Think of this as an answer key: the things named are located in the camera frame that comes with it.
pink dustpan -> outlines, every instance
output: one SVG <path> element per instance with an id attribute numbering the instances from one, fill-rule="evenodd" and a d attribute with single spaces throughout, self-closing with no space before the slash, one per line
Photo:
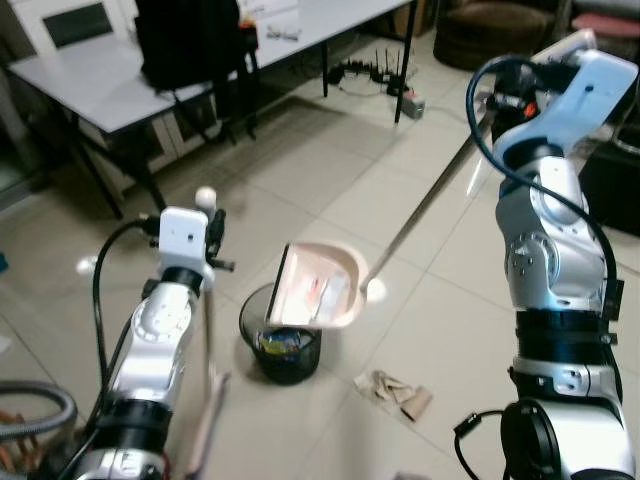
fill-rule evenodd
<path id="1" fill-rule="evenodd" d="M 270 326 L 343 328 L 366 304 L 360 285 L 367 264 L 338 243 L 289 243 L 285 247 L 265 321 Z"/>

black bag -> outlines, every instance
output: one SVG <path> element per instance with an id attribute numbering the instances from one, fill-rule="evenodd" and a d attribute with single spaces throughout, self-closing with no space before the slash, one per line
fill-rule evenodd
<path id="1" fill-rule="evenodd" d="M 240 27 L 236 0 L 136 0 L 136 4 L 142 73 L 149 84 L 157 90 L 175 90 L 212 81 L 218 116 L 228 119 L 233 106 L 228 77 L 235 71 L 251 132 L 255 126 L 258 42 L 255 28 Z"/>

trash can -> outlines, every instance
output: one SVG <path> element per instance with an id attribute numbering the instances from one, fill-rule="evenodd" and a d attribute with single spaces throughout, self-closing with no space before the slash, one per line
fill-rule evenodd
<path id="1" fill-rule="evenodd" d="M 280 385 L 294 385 L 318 368 L 322 331 L 267 325 L 265 314 L 272 291 L 271 283 L 246 300 L 240 311 L 240 333 L 269 379 Z"/>

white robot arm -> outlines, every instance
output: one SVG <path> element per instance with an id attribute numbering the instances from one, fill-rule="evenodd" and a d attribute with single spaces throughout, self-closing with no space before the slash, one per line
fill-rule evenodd
<path id="1" fill-rule="evenodd" d="M 91 450 L 75 468 L 75 480 L 166 478 L 163 448 L 198 297 L 213 287 L 214 268 L 233 270 L 216 258 L 225 213 L 215 208 L 215 192 L 199 190 L 196 203 L 198 210 L 169 207 L 160 215 L 161 279 L 131 316 L 131 344 L 102 399 Z"/>
<path id="2" fill-rule="evenodd" d="M 606 237 L 584 213 L 587 202 L 565 156 L 606 121 L 632 85 L 637 67 L 585 50 L 589 45 L 580 41 L 572 44 L 591 38 L 580 35 L 562 44 L 561 58 L 546 51 L 534 58 L 543 62 L 539 66 L 521 61 L 524 66 L 511 71 L 507 94 L 495 95 L 496 120 L 502 114 L 500 102 L 508 103 L 511 120 L 514 105 L 523 111 L 528 107 L 527 114 L 498 133 L 493 152 L 472 132 L 483 153 L 507 174 L 496 217 L 518 310 L 519 352 L 510 375 L 519 400 L 505 409 L 501 435 L 507 472 L 515 480 L 635 478 L 611 352 L 615 335 L 608 329 L 609 320 L 617 319 L 611 305 L 619 306 L 620 300 L 611 298 L 619 291 L 615 260 L 612 264 Z M 497 59 L 492 68 L 498 70 L 501 61 L 518 62 Z M 477 130 L 472 90 L 481 74 L 474 76 L 467 94 L 472 130 L 474 125 Z M 514 91 L 523 98 L 514 99 Z M 545 188 L 564 200 L 543 193 Z"/>

gray hose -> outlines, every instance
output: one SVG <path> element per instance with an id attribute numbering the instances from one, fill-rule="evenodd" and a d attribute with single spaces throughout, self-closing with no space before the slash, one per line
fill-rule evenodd
<path id="1" fill-rule="evenodd" d="M 5 472 L 0 468 L 0 480 L 27 480 L 27 476 L 19 473 Z"/>
<path id="2" fill-rule="evenodd" d="M 0 425 L 0 442 L 49 432 L 75 421 L 78 415 L 76 403 L 71 395 L 55 385 L 33 381 L 0 381 L 0 396 L 15 394 L 45 397 L 56 403 L 60 412 L 30 423 Z M 0 480 L 4 480 L 2 475 L 0 472 Z"/>

